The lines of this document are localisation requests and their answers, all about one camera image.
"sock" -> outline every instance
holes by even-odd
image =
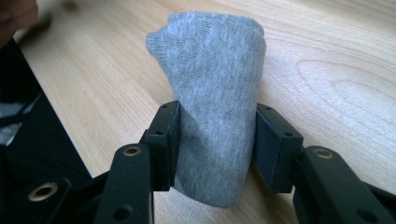
[[[175,189],[218,207],[237,204],[254,144],[265,42],[253,19],[187,12],[147,37],[180,101]]]

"table surface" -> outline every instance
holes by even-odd
[[[146,50],[149,32],[180,11],[249,16],[265,31],[259,103],[304,145],[340,153],[356,174],[396,193],[396,1],[39,0],[50,28],[22,50],[78,153],[96,176],[138,142],[172,101]],[[175,190],[155,194],[157,223],[297,223],[291,195],[250,169],[239,205],[219,209]]]

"screw hole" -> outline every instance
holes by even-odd
[[[363,209],[356,210],[356,214],[358,214],[359,217],[371,223],[376,223],[378,221],[378,218],[373,213]]]
[[[132,214],[133,210],[134,210],[134,209],[132,208],[131,205],[125,204],[125,205],[119,207],[119,208],[114,212],[113,217],[114,217],[116,220],[124,220],[124,219],[128,218],[128,217]]]
[[[332,153],[328,150],[324,150],[321,148],[315,149],[314,153],[317,154],[317,156],[323,158],[323,159],[331,159],[332,158]]]
[[[129,147],[126,148],[125,150],[123,150],[123,154],[125,156],[135,156],[137,154],[139,154],[142,150],[138,147]]]
[[[54,195],[56,191],[58,191],[58,185],[56,183],[46,183],[32,190],[28,199],[31,202],[41,202]]]

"black plastic part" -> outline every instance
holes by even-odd
[[[6,127],[10,124],[23,122],[26,119],[25,114],[13,115],[9,117],[0,118],[0,128]]]
[[[396,222],[396,195],[393,195],[387,191],[384,191],[367,183],[366,185],[374,194],[374,196],[382,203],[382,205],[387,208],[393,220]]]
[[[149,150],[131,144],[117,150],[93,223],[153,223]]]
[[[180,141],[179,109],[179,101],[160,106],[145,132],[146,138],[141,141],[150,151],[155,191],[168,191],[175,185]]]
[[[56,186],[56,190],[47,199],[39,201],[29,199],[29,195],[35,189],[41,189],[37,191],[36,196],[49,193],[49,188],[41,188],[48,185]],[[62,178],[37,182],[15,197],[7,207],[7,211],[0,217],[0,223],[64,223],[62,209],[70,189],[70,182]]]
[[[387,209],[336,152],[308,147],[292,168],[290,175],[296,186],[293,202],[301,224],[394,223]]]
[[[254,159],[272,192],[290,193],[290,165],[300,153],[303,137],[268,105],[257,105]]]
[[[77,188],[72,188],[69,203],[65,205],[69,214],[67,223],[93,223],[107,175],[108,172],[103,173]]]

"metal screw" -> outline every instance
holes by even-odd
[[[329,160],[329,159],[332,158],[332,153],[330,151],[328,151],[328,150],[325,150],[325,149],[321,149],[321,148],[315,149],[314,153],[317,156],[319,156],[319,157],[321,157],[323,159],[326,159],[326,160]]]
[[[135,156],[140,152],[142,152],[142,149],[140,149],[139,147],[129,147],[123,150],[123,154],[125,156]]]
[[[58,191],[56,183],[46,183],[30,192],[28,199],[31,202],[41,202],[48,199]]]

